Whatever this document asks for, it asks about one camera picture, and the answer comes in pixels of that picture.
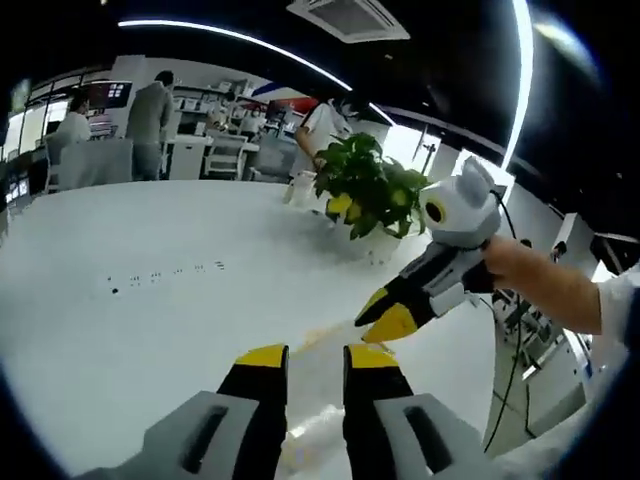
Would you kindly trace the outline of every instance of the cable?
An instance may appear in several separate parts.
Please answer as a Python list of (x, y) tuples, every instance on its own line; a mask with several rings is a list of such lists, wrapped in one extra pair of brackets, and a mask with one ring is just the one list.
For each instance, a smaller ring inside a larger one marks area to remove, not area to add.
[[(511, 229), (511, 234), (514, 239), (518, 239), (516, 236), (516, 230), (513, 228), (513, 222), (511, 221), (511, 216), (509, 215), (509, 211), (507, 210), (506, 205), (500, 198), (498, 192), (492, 190), (491, 193), (496, 197), (496, 200), (504, 210), (505, 216), (507, 217), (507, 222), (509, 222), (509, 228)], [(520, 309), (520, 295), (516, 293), (516, 311)], [(509, 398), (509, 393), (511, 392), (511, 386), (513, 385), (513, 378), (516, 373), (516, 366), (518, 365), (518, 358), (520, 357), (520, 348), (522, 346), (522, 322), (518, 319), (518, 340), (516, 342), (516, 356), (513, 359), (513, 365), (511, 366), (511, 373), (509, 374), (509, 383), (507, 383), (507, 389), (504, 392), (504, 400), (502, 401), (502, 406), (500, 407), (500, 412), (498, 412), (498, 418), (496, 420), (496, 425), (493, 427), (493, 432), (491, 432), (491, 436), (489, 437), (489, 441), (484, 447), (484, 452), (487, 453), (493, 439), (496, 437), (496, 433), (498, 432), (498, 427), (500, 426), (500, 421), (502, 420), (502, 415), (504, 414), (504, 409), (507, 406), (507, 399)]]

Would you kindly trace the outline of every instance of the white pot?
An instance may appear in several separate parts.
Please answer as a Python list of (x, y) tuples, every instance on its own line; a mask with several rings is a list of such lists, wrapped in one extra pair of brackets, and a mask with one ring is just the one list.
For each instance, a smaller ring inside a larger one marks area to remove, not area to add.
[(351, 240), (351, 225), (345, 225), (341, 218), (338, 219), (334, 232), (336, 245), (349, 256), (367, 258), (371, 265), (384, 265), (393, 257), (394, 252), (400, 246), (401, 239), (386, 233), (381, 223), (363, 238)]

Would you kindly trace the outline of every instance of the person's arm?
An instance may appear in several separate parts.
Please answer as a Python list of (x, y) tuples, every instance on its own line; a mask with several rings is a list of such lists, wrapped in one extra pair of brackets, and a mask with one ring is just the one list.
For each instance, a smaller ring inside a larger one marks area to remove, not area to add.
[(316, 158), (311, 141), (309, 140), (309, 129), (307, 127), (299, 127), (294, 135), (298, 146), (311, 159), (316, 170), (320, 170), (324, 166), (324, 160)]
[(600, 291), (582, 272), (552, 263), (515, 240), (495, 236), (484, 251), (495, 287), (518, 292), (570, 330), (602, 333)]
[(329, 106), (324, 103), (318, 105), (303, 120), (293, 137), (300, 149), (311, 159), (316, 170), (321, 170), (326, 162), (321, 158), (316, 158), (316, 154), (318, 152), (315, 151), (314, 146), (311, 144), (310, 135), (315, 130), (318, 123), (326, 121), (326, 118), (324, 118), (326, 115), (331, 115)]

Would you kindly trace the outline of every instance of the hand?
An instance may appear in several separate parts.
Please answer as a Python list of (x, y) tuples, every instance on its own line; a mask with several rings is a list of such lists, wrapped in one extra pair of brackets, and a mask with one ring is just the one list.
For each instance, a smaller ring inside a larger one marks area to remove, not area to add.
[(494, 235), (483, 250), (483, 256), (487, 269), (496, 276), (495, 287), (512, 288), (514, 275), (527, 259), (538, 254), (517, 240)]

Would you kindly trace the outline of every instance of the screen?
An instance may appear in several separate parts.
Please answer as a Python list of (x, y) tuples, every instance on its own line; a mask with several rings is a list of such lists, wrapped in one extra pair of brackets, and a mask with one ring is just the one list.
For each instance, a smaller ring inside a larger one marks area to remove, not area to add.
[(89, 108), (124, 108), (129, 101), (131, 82), (100, 82), (88, 85)]

